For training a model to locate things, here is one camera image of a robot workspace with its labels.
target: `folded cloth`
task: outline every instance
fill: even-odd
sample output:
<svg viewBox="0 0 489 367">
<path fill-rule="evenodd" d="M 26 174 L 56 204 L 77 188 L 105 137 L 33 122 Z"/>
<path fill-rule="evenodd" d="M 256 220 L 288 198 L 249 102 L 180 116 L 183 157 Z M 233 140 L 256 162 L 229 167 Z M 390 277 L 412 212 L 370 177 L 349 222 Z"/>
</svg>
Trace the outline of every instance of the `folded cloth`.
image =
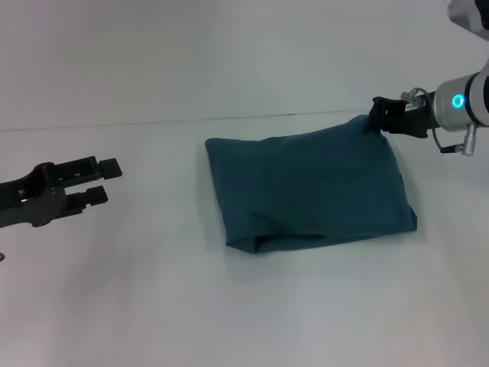
<svg viewBox="0 0 489 367">
<path fill-rule="evenodd" d="M 367 119 L 263 141 L 206 141 L 226 245 L 257 253 L 416 231 L 396 158 Z"/>
</svg>

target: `silver metal cylinder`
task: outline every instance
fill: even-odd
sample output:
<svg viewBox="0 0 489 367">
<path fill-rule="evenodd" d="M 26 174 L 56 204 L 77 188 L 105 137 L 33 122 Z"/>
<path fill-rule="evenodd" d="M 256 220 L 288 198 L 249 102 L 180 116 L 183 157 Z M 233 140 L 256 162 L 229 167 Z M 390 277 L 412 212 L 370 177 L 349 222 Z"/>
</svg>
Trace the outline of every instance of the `silver metal cylinder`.
<svg viewBox="0 0 489 367">
<path fill-rule="evenodd" d="M 459 132 L 472 123 L 465 109 L 465 87 L 472 75 L 444 82 L 433 100 L 433 115 L 438 124 L 449 132 Z"/>
<path fill-rule="evenodd" d="M 461 150 L 463 155 L 472 156 L 475 150 L 475 133 L 477 132 L 477 126 L 469 125 L 467 126 L 467 135 L 465 136 L 464 146 Z"/>
</svg>

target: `teal cloth bag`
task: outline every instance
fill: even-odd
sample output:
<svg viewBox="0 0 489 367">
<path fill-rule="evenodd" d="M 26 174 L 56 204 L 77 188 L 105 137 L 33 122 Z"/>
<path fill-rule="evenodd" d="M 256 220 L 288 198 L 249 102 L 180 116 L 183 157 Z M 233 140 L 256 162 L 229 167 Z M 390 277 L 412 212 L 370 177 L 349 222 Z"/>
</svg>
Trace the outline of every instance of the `teal cloth bag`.
<svg viewBox="0 0 489 367">
<path fill-rule="evenodd" d="M 206 141 L 226 245 L 257 253 L 416 231 L 396 158 L 367 118 L 263 141 Z"/>
</svg>

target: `cloth fold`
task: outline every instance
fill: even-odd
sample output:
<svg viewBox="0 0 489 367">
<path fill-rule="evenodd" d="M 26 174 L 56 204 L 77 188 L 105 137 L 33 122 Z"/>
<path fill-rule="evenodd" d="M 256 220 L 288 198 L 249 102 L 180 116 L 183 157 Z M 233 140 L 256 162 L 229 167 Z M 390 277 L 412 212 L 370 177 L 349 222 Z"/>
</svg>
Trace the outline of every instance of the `cloth fold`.
<svg viewBox="0 0 489 367">
<path fill-rule="evenodd" d="M 226 245 L 257 253 L 416 231 L 396 158 L 367 119 L 263 141 L 206 141 Z"/>
</svg>

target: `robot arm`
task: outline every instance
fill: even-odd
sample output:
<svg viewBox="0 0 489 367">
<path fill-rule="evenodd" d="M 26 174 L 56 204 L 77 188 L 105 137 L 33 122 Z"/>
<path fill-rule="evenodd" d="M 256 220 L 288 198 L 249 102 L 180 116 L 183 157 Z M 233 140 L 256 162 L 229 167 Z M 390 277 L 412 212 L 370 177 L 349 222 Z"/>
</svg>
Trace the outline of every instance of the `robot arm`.
<svg viewBox="0 0 489 367">
<path fill-rule="evenodd" d="M 489 41 L 489 0 L 452 0 L 449 17 Z M 407 111 L 408 106 L 414 109 Z M 417 138 L 427 138 L 426 131 L 432 129 L 442 153 L 473 155 L 477 129 L 489 127 L 489 62 L 478 73 L 444 82 L 434 93 L 415 88 L 403 93 L 398 101 L 377 97 L 369 122 L 373 130 Z M 464 143 L 442 147 L 436 137 L 436 128 L 440 127 L 449 132 L 466 130 Z"/>
</svg>

